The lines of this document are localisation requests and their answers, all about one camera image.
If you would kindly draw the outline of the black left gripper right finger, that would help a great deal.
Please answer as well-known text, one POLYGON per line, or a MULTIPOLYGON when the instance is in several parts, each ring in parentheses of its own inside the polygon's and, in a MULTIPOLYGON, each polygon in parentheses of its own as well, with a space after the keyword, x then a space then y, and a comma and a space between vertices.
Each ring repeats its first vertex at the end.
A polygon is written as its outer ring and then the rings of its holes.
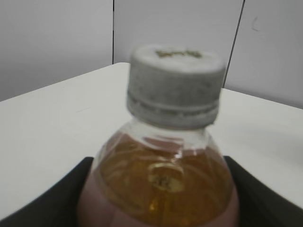
POLYGON ((238 193, 240 227, 303 227, 302 208, 268 188, 230 156, 224 159, 238 193))

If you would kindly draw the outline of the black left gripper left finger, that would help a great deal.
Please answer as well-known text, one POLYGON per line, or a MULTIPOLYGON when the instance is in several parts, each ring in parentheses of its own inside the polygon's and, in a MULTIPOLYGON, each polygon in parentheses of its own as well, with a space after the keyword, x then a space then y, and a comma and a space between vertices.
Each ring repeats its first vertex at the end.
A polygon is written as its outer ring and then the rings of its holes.
POLYGON ((38 198, 0 221, 2 227, 77 227, 77 204, 92 157, 80 161, 38 198))

